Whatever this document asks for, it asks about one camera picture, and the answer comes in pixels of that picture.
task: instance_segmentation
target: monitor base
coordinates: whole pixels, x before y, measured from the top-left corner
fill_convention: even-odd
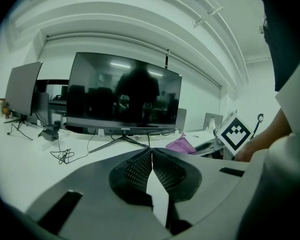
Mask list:
[[[141,144],[141,143],[135,141],[134,139],[131,139],[131,138],[127,137],[126,135],[123,135],[123,136],[120,137],[120,138],[117,138],[117,139],[115,139],[115,140],[113,140],[113,141],[111,141],[111,142],[109,142],[109,143],[107,143],[107,144],[105,144],[105,145],[102,145],[102,146],[100,146],[100,147],[95,148],[94,150],[89,151],[89,154],[94,153],[94,152],[97,152],[97,151],[99,151],[99,150],[101,150],[101,149],[104,149],[104,148],[106,148],[106,147],[109,147],[109,146],[111,146],[112,144],[117,143],[117,142],[120,142],[120,141],[126,141],[126,142],[130,142],[130,143],[132,143],[132,144],[137,144],[137,145],[139,145],[139,146],[141,146],[141,147],[143,147],[143,148],[149,148],[148,145]]]
[[[7,121],[7,122],[4,122],[4,124],[8,124],[8,123],[19,123],[18,124],[18,127],[16,128],[16,130],[18,131],[19,130],[19,127],[21,125],[21,123],[24,123],[26,121],[26,117],[24,115],[20,115],[20,118],[17,118],[17,119],[14,119],[14,120],[10,120],[10,121]]]

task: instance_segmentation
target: cable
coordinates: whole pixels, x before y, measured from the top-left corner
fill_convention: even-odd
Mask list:
[[[255,137],[255,134],[258,130],[259,124],[261,124],[264,120],[264,114],[258,114],[257,120],[258,120],[258,122],[256,123],[256,126],[255,126],[254,131],[253,131],[253,135],[251,136],[250,140]]]
[[[162,136],[169,136],[172,132],[175,132],[175,131],[178,131],[179,129],[174,129],[174,130],[170,130],[169,132],[166,132],[166,133],[162,133]],[[149,137],[149,134],[150,133],[157,133],[157,132],[162,132],[163,130],[153,130],[153,131],[149,131],[146,133],[146,135],[148,136],[148,142],[149,142],[149,147],[150,146],[150,137]]]
[[[72,162],[74,162],[74,161],[76,161],[76,160],[78,160],[78,159],[85,158],[85,157],[87,157],[87,156],[89,155],[89,142],[90,142],[90,141],[92,140],[92,138],[95,136],[96,131],[97,131],[97,129],[94,130],[93,135],[91,136],[91,138],[90,138],[89,141],[88,141],[88,144],[86,145],[86,150],[87,150],[86,155],[81,156],[81,157],[78,157],[78,158],[76,158],[76,159],[74,159],[74,160],[72,160],[72,161],[69,161],[69,158],[72,158],[72,157],[75,155],[75,153],[70,151],[71,148],[66,149],[66,150],[64,150],[64,151],[61,151],[61,148],[60,148],[60,142],[59,142],[58,139],[57,139],[57,141],[58,141],[59,151],[50,151],[50,154],[51,154],[54,158],[56,158],[56,159],[59,160],[59,162],[58,162],[59,165],[62,165],[63,163],[66,164],[66,165],[68,165],[68,164],[70,164],[70,163],[72,163]]]
[[[38,118],[38,120],[39,120],[41,123],[44,123],[45,125],[47,125],[47,123],[46,123],[45,121],[40,120],[40,118],[38,117],[37,112],[36,112],[35,110],[33,110],[33,112],[35,113],[36,118]]]
[[[42,131],[38,134],[38,138],[41,136],[42,132],[46,129],[46,127],[42,127]]]
[[[13,123],[11,124],[11,130],[10,130],[10,132],[7,132],[7,133],[6,133],[7,135],[10,135],[10,134],[12,133],[12,130],[13,130],[12,127],[16,128],[16,131],[17,131],[17,132],[20,132],[24,137],[28,138],[30,141],[33,141],[32,138],[30,138],[30,137],[28,137],[27,135],[25,135],[25,134],[24,134],[22,131],[20,131]]]
[[[112,137],[112,130],[110,131],[110,137],[113,141],[115,141],[114,137]]]

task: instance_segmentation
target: black slot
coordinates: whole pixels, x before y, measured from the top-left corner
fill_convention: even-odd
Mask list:
[[[82,194],[68,191],[38,222],[38,225],[52,234],[58,234],[72,213]]]
[[[242,177],[245,173],[245,171],[243,171],[243,170],[236,170],[236,169],[231,169],[228,167],[221,168],[219,170],[219,172],[223,172],[225,174],[231,174],[231,175],[238,176],[238,177]]]

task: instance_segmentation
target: monitor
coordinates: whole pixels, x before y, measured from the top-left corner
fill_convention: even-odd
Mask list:
[[[67,125],[127,134],[175,129],[181,83],[182,75],[153,64],[77,52],[68,85]]]
[[[42,63],[39,61],[11,70],[5,93],[5,106],[10,111],[24,116],[32,114],[32,98]]]

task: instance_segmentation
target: mesh panel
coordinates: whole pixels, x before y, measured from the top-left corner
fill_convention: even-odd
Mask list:
[[[124,176],[128,183],[138,190],[147,191],[149,175],[152,171],[151,153],[145,155],[142,159],[128,166],[124,170]]]
[[[155,174],[165,190],[173,188],[186,177],[186,170],[163,156],[152,153]]]

